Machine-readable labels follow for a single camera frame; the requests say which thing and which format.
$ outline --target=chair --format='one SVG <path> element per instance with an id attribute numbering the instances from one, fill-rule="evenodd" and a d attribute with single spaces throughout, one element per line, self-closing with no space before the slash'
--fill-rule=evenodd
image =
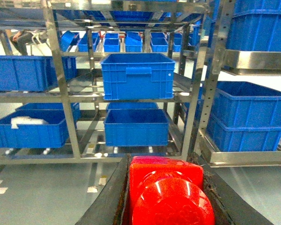
<path id="1" fill-rule="evenodd" d="M 38 33 L 36 33 L 35 35 L 32 36 L 31 38 L 31 42 L 27 43 L 27 46 L 30 46 L 30 53 L 31 55 L 33 55 L 32 53 L 32 46 L 35 46 L 43 56 L 45 56 L 45 54 L 43 53 L 42 49 L 40 48 L 40 44 L 46 44 L 48 46 L 48 48 L 50 48 L 49 44 L 47 43 L 47 39 L 48 39 L 48 35 L 46 31 L 40 31 Z"/>

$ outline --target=metal shelf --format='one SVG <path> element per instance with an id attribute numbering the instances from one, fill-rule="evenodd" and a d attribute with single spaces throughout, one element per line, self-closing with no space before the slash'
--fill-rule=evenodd
<path id="1" fill-rule="evenodd" d="M 213 167 L 281 165 L 281 141 L 277 151 L 220 152 L 208 135 L 200 136 L 202 156 Z"/>
<path id="2" fill-rule="evenodd" d="M 7 149 L 0 149 L 0 164 L 119 162 L 127 153 L 139 156 L 178 157 L 181 155 L 176 146 L 181 145 L 182 134 L 177 125 L 172 122 L 169 126 L 170 139 L 168 146 L 108 147 L 105 145 L 104 130 L 96 129 L 98 122 L 104 120 L 106 110 L 101 110 L 100 113 L 96 113 L 95 110 L 83 111 L 80 121 L 84 121 L 83 115 L 87 116 L 85 119 L 92 122 L 87 130 L 76 131 L 81 158 L 73 156 L 71 143 L 68 140 L 64 147 L 52 149 L 48 155 L 43 154 L 45 149 L 16 149 L 10 155 L 5 155 Z"/>
<path id="3" fill-rule="evenodd" d="M 281 76 L 281 52 L 226 50 L 223 65 L 233 75 Z"/>
<path id="4" fill-rule="evenodd" d="M 145 52 L 143 50 L 142 53 L 151 53 L 151 52 L 152 52 L 152 49 L 150 47 L 149 51 Z M 97 45 L 97 49 L 94 52 L 94 58 L 96 61 L 100 61 L 100 60 L 104 59 L 105 57 L 109 56 L 110 54 L 118 54 L 118 53 L 126 53 L 125 40 L 123 38 L 121 38 L 120 52 L 104 52 L 103 40 L 100 40 L 99 44 Z M 129 52 L 129 54 L 140 54 L 140 53 L 141 52 Z M 72 46 L 70 49 L 68 49 L 67 52 L 61 52 L 61 54 L 63 56 L 76 56 L 76 57 L 88 57 L 89 56 L 88 52 L 79 52 L 77 45 Z M 173 55 L 172 55 L 173 59 L 178 59 L 179 57 L 180 57 L 180 52 L 173 52 Z"/>
<path id="5" fill-rule="evenodd" d="M 174 97 L 168 99 L 136 99 L 136 100 L 104 100 L 104 92 L 100 91 L 83 91 L 84 89 L 103 88 L 103 86 L 92 85 L 94 77 L 97 82 L 102 81 L 102 71 L 95 69 L 93 72 L 87 72 L 87 69 L 78 70 L 77 78 L 74 78 L 68 82 L 69 88 L 69 101 L 71 103 L 108 103 L 108 102 L 188 102 L 191 98 L 190 88 L 187 88 L 191 84 L 191 79 L 187 77 L 174 74 L 174 85 L 181 88 L 182 91 L 174 91 Z M 57 103 L 62 102 L 62 94 L 56 91 L 49 91 L 45 93 L 39 92 L 0 92 L 0 103 Z"/>
<path id="6" fill-rule="evenodd" d="M 57 70 L 59 90 L 60 92 L 49 91 L 46 93 L 20 93 L 9 92 L 0 93 L 0 102 L 62 102 L 66 115 L 68 130 L 70 134 L 69 143 L 64 149 L 58 150 L 61 154 L 49 154 L 47 156 L 38 155 L 36 158 L 31 158 L 30 153 L 34 150 L 20 150 L 16 153 L 17 157 L 11 159 L 9 156 L 0 156 L 0 164 L 27 164 L 27 163 L 83 163 L 83 162 L 117 162 L 119 157 L 106 157 L 106 154 L 114 154 L 114 148 L 108 148 L 102 141 L 95 142 L 95 146 L 100 149 L 101 156 L 95 157 L 97 152 L 87 152 L 85 147 L 89 144 L 89 138 L 98 134 L 93 127 L 96 121 L 102 120 L 104 112 L 99 109 L 101 102 L 108 102 L 104 100 L 103 92 L 98 91 L 101 86 L 97 85 L 100 80 L 101 71 L 95 69 L 95 60 L 100 60 L 106 57 L 109 53 L 102 51 L 102 44 L 99 45 L 98 52 L 92 51 L 92 31 L 94 30 L 141 30 L 144 31 L 144 52 L 151 52 L 150 50 L 150 31 L 170 31 L 169 51 L 167 55 L 170 58 L 179 57 L 179 74 L 174 76 L 174 84 L 180 88 L 181 91 L 175 91 L 173 99 L 139 99 L 126 102 L 164 102 L 164 110 L 167 110 L 167 103 L 174 102 L 174 119 L 170 120 L 169 125 L 169 145 L 166 148 L 152 148 L 153 151 L 163 151 L 168 156 L 173 156 L 181 159 L 186 159 L 188 154 L 195 151 L 202 154 L 212 166 L 242 166 L 242 165 L 281 165 L 281 143 L 279 150 L 276 152 L 219 152 L 215 145 L 205 135 L 210 109 L 214 99 L 214 93 L 217 86 L 218 76 L 224 66 L 228 66 L 227 72 L 235 75 L 265 75 L 274 73 L 281 75 L 281 52 L 242 52 L 226 50 L 226 41 L 230 29 L 234 5 L 236 0 L 223 0 L 220 3 L 219 13 L 216 20 L 215 31 L 211 48 L 207 48 L 206 37 L 202 38 L 197 47 L 188 46 L 188 35 L 190 33 L 190 24 L 196 20 L 201 20 L 204 24 L 203 16 L 213 12 L 213 6 L 209 6 L 204 0 L 197 2 L 154 2 L 151 1 L 89 1 L 89 0 L 14 0 L 4 1 L 0 0 L 0 10 L 8 10 L 8 8 L 25 9 L 42 9 L 44 19 L 41 20 L 41 26 L 45 26 L 48 30 L 49 40 L 52 48 L 52 55 L 54 65 Z M 105 15 L 107 21 L 93 21 L 85 20 L 67 20 L 64 18 L 55 21 L 57 10 L 94 10 L 100 11 Z M 150 21 L 146 22 L 119 22 L 114 21 L 108 15 L 110 11 L 146 11 L 155 12 Z M 161 13 L 171 12 L 169 21 L 159 22 Z M 176 18 L 175 12 L 183 13 Z M 190 22 L 182 22 L 190 14 L 201 14 L 199 18 Z M 16 21 L 25 21 L 22 18 L 17 18 Z M 100 23 L 109 23 L 110 26 L 102 26 Z M 118 27 L 118 23 L 134 23 L 146 24 L 143 26 L 135 25 L 135 27 Z M 63 29 L 86 30 L 89 39 L 89 52 L 61 52 L 57 47 L 59 46 L 59 31 Z M 174 31 L 183 30 L 183 43 L 180 55 L 173 52 Z M 8 48 L 5 45 L 6 53 L 9 54 Z M 64 71 L 62 67 L 62 56 L 87 56 L 89 58 L 90 72 L 82 73 L 75 79 L 66 82 Z M 193 71 L 193 78 L 183 77 L 185 74 L 186 60 L 194 60 L 195 66 Z M 200 82 L 204 68 L 204 62 L 211 62 L 207 69 L 204 85 L 204 102 L 202 105 L 202 112 L 200 121 L 194 126 L 194 115 L 196 111 L 196 103 L 200 90 Z M 91 91 L 84 91 L 85 88 L 91 88 Z M 86 114 L 82 120 L 92 119 L 92 123 L 87 131 L 76 132 L 74 126 L 73 115 L 70 107 L 71 102 L 94 103 L 94 112 Z M 180 103 L 190 103 L 189 113 L 186 115 Z M 177 127 L 178 116 L 182 117 L 183 121 L 187 121 L 184 132 L 181 133 Z"/>
<path id="7" fill-rule="evenodd" d="M 94 11 L 134 11 L 134 12 L 178 12 L 204 14 L 209 10 L 205 1 L 197 2 L 160 2 L 155 1 L 89 1 L 89 0 L 51 0 L 52 9 L 57 10 L 94 10 Z M 0 8 L 38 8 L 46 7 L 40 0 L 0 0 Z"/>

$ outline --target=person's leg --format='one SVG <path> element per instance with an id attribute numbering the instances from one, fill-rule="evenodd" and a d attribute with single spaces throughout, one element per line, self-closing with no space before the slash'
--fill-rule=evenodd
<path id="1" fill-rule="evenodd" d="M 18 50 L 18 52 L 20 52 L 18 43 L 15 42 L 15 41 L 13 41 L 13 38 L 14 38 L 14 35 L 10 36 L 9 40 L 10 40 L 10 42 L 14 45 L 14 47 L 16 48 L 16 50 Z"/>
<path id="2" fill-rule="evenodd" d="M 31 33 L 25 32 L 18 38 L 17 45 L 19 47 L 19 52 L 22 55 L 28 55 L 26 43 L 29 43 L 31 41 L 32 36 L 33 35 Z"/>

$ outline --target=stacked blue crate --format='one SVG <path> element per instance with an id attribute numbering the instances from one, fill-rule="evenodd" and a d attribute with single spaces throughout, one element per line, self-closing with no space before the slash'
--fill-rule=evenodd
<path id="1" fill-rule="evenodd" d="M 63 57 L 62 62 L 66 80 L 75 78 L 76 58 Z M 0 91 L 45 91 L 57 86 L 52 57 L 0 56 Z"/>
<path id="2" fill-rule="evenodd" d="M 142 39 L 138 33 L 128 32 L 125 38 L 126 52 L 140 53 L 142 52 Z"/>
<path id="3" fill-rule="evenodd" d="M 165 53 L 168 51 L 168 41 L 165 38 L 152 38 L 151 48 L 154 53 Z"/>
<path id="4" fill-rule="evenodd" d="M 11 119 L 19 116 L 45 120 L 47 124 L 18 124 Z M 18 110 L 0 119 L 0 148 L 61 148 L 69 138 L 62 110 Z"/>
<path id="5" fill-rule="evenodd" d="M 169 124 L 161 109 L 109 110 L 104 126 L 107 146 L 168 145 Z"/>
<path id="6" fill-rule="evenodd" d="M 281 92 L 248 82 L 219 82 L 207 132 L 228 151 L 275 151 L 281 138 Z"/>
<path id="7" fill-rule="evenodd" d="M 93 50 L 94 52 L 97 50 L 97 46 L 100 42 L 100 37 L 99 37 L 99 33 L 93 33 Z M 83 38 L 80 39 L 79 43 L 78 43 L 78 49 L 80 52 L 88 52 L 89 51 L 89 47 L 88 47 L 88 35 L 85 34 L 83 36 Z"/>
<path id="8" fill-rule="evenodd" d="M 227 48 L 281 52 L 281 0 L 238 0 Z"/>
<path id="9" fill-rule="evenodd" d="M 161 53 L 111 54 L 101 65 L 106 100 L 173 98 L 175 61 Z"/>

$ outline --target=crate handle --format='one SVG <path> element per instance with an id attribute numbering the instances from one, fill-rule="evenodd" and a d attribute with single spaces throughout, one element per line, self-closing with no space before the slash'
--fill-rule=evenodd
<path id="1" fill-rule="evenodd" d="M 152 74 L 152 68 L 151 67 L 128 67 L 126 68 L 126 74 L 127 75 L 151 75 Z"/>

